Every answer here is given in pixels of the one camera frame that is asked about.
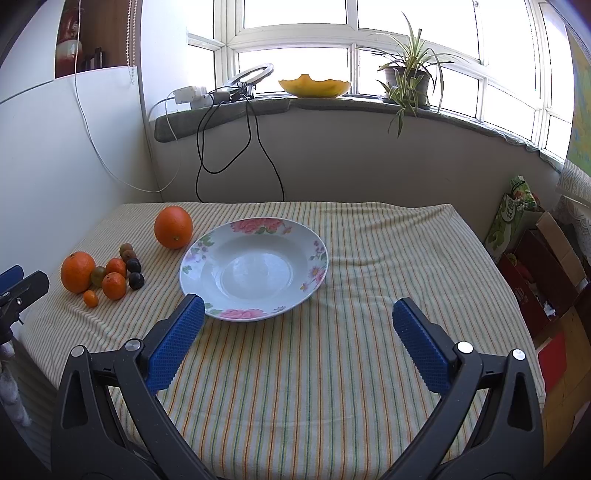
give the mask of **black cable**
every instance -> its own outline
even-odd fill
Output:
[[[273,161],[271,160],[271,157],[269,156],[269,154],[267,153],[267,151],[265,150],[265,147],[263,146],[262,142],[261,142],[261,136],[259,133],[259,125],[258,125],[258,117],[256,115],[255,109],[252,107],[252,104],[250,103],[250,100],[248,99],[247,95],[246,95],[246,83],[243,82],[238,82],[238,84],[236,85],[236,88],[238,90],[238,95],[239,98],[244,98],[246,100],[246,105],[245,105],[245,112],[246,112],[246,126],[248,127],[248,142],[246,143],[246,145],[244,146],[243,149],[240,150],[240,152],[238,152],[237,155],[234,156],[234,158],[232,160],[230,160],[230,162],[224,166],[224,168],[221,168],[218,171],[214,171],[214,170],[209,170],[204,162],[203,162],[203,158],[204,158],[204,152],[205,152],[205,130],[207,128],[207,124],[209,123],[209,121],[211,120],[211,118],[214,116],[214,114],[217,112],[217,110],[219,109],[219,107],[221,105],[223,105],[224,103],[231,103],[232,100],[230,100],[229,102],[220,102],[218,103],[215,107],[216,109],[211,113],[211,115],[208,116],[209,112],[211,112],[211,110],[213,109],[214,105],[213,105],[213,95],[211,92],[209,92],[209,96],[212,98],[212,105],[209,107],[209,109],[207,109],[207,111],[205,112],[205,115],[203,115],[203,117],[201,118],[199,125],[197,126],[197,133],[195,134],[195,139],[196,139],[196,143],[197,143],[197,155],[199,156],[199,170],[197,171],[197,177],[195,179],[195,195],[197,196],[197,199],[203,203],[203,200],[201,199],[201,197],[199,196],[199,188],[198,188],[198,184],[199,184],[199,176],[201,174],[201,170],[205,170],[206,172],[208,172],[209,174],[212,175],[217,175],[219,173],[222,173],[224,170],[226,170],[227,168],[229,168],[237,159],[238,157],[240,157],[240,155],[242,155],[246,149],[249,147],[249,145],[251,144],[251,140],[252,140],[252,130],[251,130],[251,123],[250,123],[250,117],[248,114],[248,109],[250,107],[250,110],[252,111],[253,116],[255,117],[255,125],[256,125],[256,139],[258,140],[258,144],[260,145],[261,149],[263,150],[263,153],[265,154],[265,156],[267,157],[267,160],[269,160],[269,162],[271,163],[271,166],[273,167],[273,170],[275,171],[275,175],[277,176],[277,180],[279,180],[279,185],[281,187],[281,197],[282,197],[282,201],[285,201],[285,190],[283,188],[283,182],[281,181],[281,177],[279,175],[279,172],[277,171],[277,168],[275,166],[275,164],[273,163]],[[201,149],[199,148],[199,131],[201,130]]]
[[[269,156],[269,154],[265,150],[265,147],[262,146],[261,136],[259,134],[259,128],[258,128],[258,117],[256,116],[255,109],[252,107],[251,101],[248,99],[248,97],[245,96],[244,99],[246,100],[246,117],[248,118],[248,107],[250,107],[252,110],[252,114],[255,116],[256,139],[258,140],[263,153],[267,157],[267,160],[271,163],[271,166],[273,167],[273,170],[275,171],[275,175],[277,176],[277,180],[279,180],[279,186],[281,187],[281,197],[282,197],[281,201],[284,202],[285,201],[285,190],[283,189],[283,182],[281,181],[281,177],[279,176],[279,172],[277,171],[275,164],[271,160],[271,157]]]

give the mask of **plate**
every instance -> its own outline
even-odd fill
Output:
[[[183,293],[199,295],[206,313],[252,322],[296,307],[324,281],[324,242],[304,225],[256,217],[226,223],[189,248],[179,277]]]

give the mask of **metal screw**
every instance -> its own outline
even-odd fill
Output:
[[[516,348],[515,350],[513,350],[513,356],[517,359],[517,360],[525,360],[525,353],[523,350],[519,350],[518,348]]]
[[[128,352],[135,352],[141,346],[142,346],[142,344],[137,338],[134,338],[133,340],[128,340],[127,342],[125,342],[125,349]]]
[[[474,347],[468,342],[459,342],[457,344],[457,349],[462,353],[472,353],[474,351]]]
[[[76,345],[70,352],[71,356],[80,356],[84,353],[84,347],[82,345]]]

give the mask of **glass pane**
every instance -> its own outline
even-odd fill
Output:
[[[540,4],[548,44],[550,45],[550,66],[552,69],[552,108],[565,118],[572,119],[574,104],[573,59],[564,22],[554,8]]]
[[[555,116],[550,117],[550,131],[548,132],[548,141],[546,150],[550,150],[554,155],[560,158],[566,158],[566,152],[569,150],[570,131],[572,125]]]
[[[534,37],[525,0],[480,0],[486,63],[514,92],[536,90]]]
[[[384,72],[378,72],[378,67],[386,61],[373,55],[368,50],[359,50],[359,93],[365,95],[382,95],[384,88],[376,79],[386,82]],[[443,69],[445,89],[441,108],[453,112],[463,113],[468,116],[476,116],[476,105],[478,104],[478,80],[462,73],[449,69]],[[429,102],[433,107],[439,105],[441,90],[437,84],[433,92],[433,82],[429,85]]]
[[[483,116],[485,122],[531,140],[534,114],[532,107],[517,98],[490,85],[486,88]]]
[[[436,68],[429,69],[433,78],[435,78]],[[443,69],[443,101],[441,108],[451,110],[452,112],[462,113],[467,116],[476,117],[476,106],[478,104],[478,80],[455,72],[450,69]],[[441,87],[439,80],[433,91],[433,82],[429,84],[429,103],[432,108],[439,106],[441,98]]]
[[[213,68],[213,52],[205,48],[187,45],[187,80],[195,87],[206,87],[210,92],[216,87]]]
[[[349,81],[346,48],[273,48],[238,54],[240,71],[261,63],[272,63],[275,70],[256,86],[257,93],[282,92],[278,80],[293,80],[307,73],[313,80]]]
[[[189,33],[213,38],[213,0],[183,0]]]
[[[357,0],[357,9],[361,28],[408,35],[404,12],[415,35],[421,28],[421,38],[478,58],[472,0]]]
[[[244,0],[244,28],[293,23],[347,23],[345,0]]]
[[[364,95],[382,95],[384,88],[377,82],[386,83],[384,71],[378,68],[387,63],[383,57],[374,55],[368,50],[359,50],[359,93]]]

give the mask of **window frame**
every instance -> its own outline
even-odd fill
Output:
[[[223,85],[229,78],[238,72],[238,55],[244,51],[264,50],[269,48],[289,47],[338,47],[346,48],[349,53],[349,75],[351,81],[351,95],[359,95],[359,48],[380,48],[385,51],[397,53],[400,48],[391,41],[380,40],[376,34],[387,33],[405,41],[407,35],[392,33],[370,28],[360,28],[358,24],[357,0],[343,0],[346,8],[346,24],[282,24],[264,27],[244,28],[243,10],[244,0],[213,0],[213,38],[204,38],[187,32],[189,45],[206,48],[214,52],[216,86]],[[550,129],[550,118],[572,123],[560,115],[551,107],[551,69],[550,48],[546,35],[544,17],[541,4],[551,4],[547,0],[524,0],[530,24],[532,28],[536,85],[535,93],[516,92],[508,88],[498,79],[488,66],[486,66],[486,38],[482,25],[482,9],[476,7],[476,25],[478,32],[479,57],[476,59],[462,52],[456,51],[437,43],[427,41],[426,46],[435,52],[452,53],[460,56],[463,61],[446,65],[447,69],[455,70],[478,80],[478,102],[476,105],[476,121],[483,122],[486,108],[486,88],[491,85],[535,110],[534,125],[531,142],[554,159],[555,166],[559,167],[564,159],[546,150]]]

